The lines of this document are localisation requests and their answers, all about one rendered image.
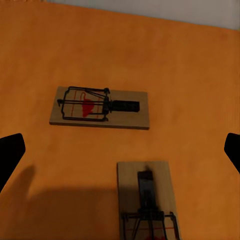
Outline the mousetrap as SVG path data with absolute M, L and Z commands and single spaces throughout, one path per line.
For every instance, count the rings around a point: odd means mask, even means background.
M 182 240 L 168 161 L 117 162 L 120 240 Z
M 58 87 L 49 123 L 148 131 L 148 92 Z

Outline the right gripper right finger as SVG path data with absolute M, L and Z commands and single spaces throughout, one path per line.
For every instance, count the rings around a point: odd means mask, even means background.
M 224 151 L 240 173 L 240 135 L 228 133 Z

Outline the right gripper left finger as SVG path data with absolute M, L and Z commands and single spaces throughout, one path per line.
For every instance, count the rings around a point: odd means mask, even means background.
M 21 133 L 0 138 L 0 192 L 26 151 Z

